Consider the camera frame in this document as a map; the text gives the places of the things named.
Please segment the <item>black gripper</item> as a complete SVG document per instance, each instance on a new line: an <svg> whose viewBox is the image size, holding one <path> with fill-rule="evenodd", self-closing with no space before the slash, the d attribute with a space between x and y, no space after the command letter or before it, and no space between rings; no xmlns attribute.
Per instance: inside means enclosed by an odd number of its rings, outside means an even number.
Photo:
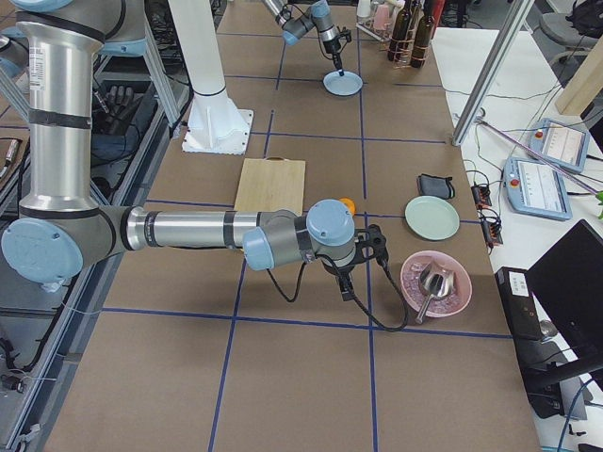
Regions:
<svg viewBox="0 0 603 452"><path fill-rule="evenodd" d="M386 237L377 224L370 224L364 229L355 230L353 254L351 260L345 265L337 262L330 264L325 259L322 259L321 262L325 270L335 276L341 298L344 301L352 301L351 273L356 266L372 259L375 259L377 264L382 267L383 272L389 275L389 254L386 247Z"/></svg>
<svg viewBox="0 0 603 452"><path fill-rule="evenodd" d="M346 27L330 26L319 30L319 40L322 45L322 54L327 59L332 59L334 67L340 76L345 74L341 59L341 52L351 42L351 31Z"/></svg>

